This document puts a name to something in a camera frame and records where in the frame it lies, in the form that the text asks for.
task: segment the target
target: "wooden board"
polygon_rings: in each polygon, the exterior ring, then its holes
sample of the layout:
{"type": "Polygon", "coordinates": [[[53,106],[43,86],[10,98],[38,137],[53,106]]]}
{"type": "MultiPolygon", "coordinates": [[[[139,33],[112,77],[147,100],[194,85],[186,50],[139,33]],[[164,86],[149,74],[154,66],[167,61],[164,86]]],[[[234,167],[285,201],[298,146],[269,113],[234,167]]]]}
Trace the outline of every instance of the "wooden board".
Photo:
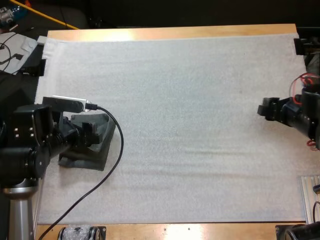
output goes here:
{"type": "MultiPolygon", "coordinates": [[[[49,31],[48,37],[64,41],[103,42],[253,36],[296,33],[294,24],[229,25],[167,28],[85,29],[49,31]]],[[[108,240],[275,240],[276,225],[297,223],[182,223],[108,224],[108,240]]],[[[56,240],[64,225],[54,227],[44,240],[56,240]]],[[[37,237],[48,225],[37,227],[37,237]]]]}
{"type": "Polygon", "coordinates": [[[134,41],[222,36],[296,33],[294,24],[229,25],[163,28],[84,29],[49,31],[48,37],[65,41],[134,41]]]}
{"type": "MultiPolygon", "coordinates": [[[[183,223],[107,224],[107,240],[275,240],[276,225],[298,223],[183,223]]],[[[49,225],[39,225],[36,239],[49,225]]],[[[64,225],[54,227],[44,240],[56,240],[64,225]]]]}

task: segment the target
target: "metal pole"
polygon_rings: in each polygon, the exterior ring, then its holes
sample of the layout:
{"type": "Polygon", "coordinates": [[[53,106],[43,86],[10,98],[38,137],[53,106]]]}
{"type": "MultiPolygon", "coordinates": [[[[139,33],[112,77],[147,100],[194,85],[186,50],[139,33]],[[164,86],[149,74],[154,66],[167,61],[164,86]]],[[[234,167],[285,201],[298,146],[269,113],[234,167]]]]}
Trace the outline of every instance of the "metal pole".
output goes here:
{"type": "Polygon", "coordinates": [[[32,196],[38,180],[25,179],[1,190],[10,199],[8,240],[35,240],[32,196]]]}
{"type": "Polygon", "coordinates": [[[32,201],[10,200],[8,240],[35,240],[32,215],[32,201]]]}

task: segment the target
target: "table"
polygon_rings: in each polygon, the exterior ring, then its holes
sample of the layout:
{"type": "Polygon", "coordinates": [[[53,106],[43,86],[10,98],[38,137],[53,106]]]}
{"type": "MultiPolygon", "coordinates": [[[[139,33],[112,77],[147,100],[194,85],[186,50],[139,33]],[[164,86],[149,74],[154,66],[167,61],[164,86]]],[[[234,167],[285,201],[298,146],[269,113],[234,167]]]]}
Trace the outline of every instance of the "table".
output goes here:
{"type": "MultiPolygon", "coordinates": [[[[48,37],[63,41],[136,41],[225,36],[252,36],[296,33],[294,24],[229,25],[167,28],[85,29],[49,31],[48,37]]],[[[108,240],[273,240],[276,225],[295,223],[172,223],[172,224],[101,224],[108,240]]],[[[48,225],[37,227],[37,237],[48,225]]],[[[58,225],[44,240],[57,239],[63,225],[58,225]]]]}

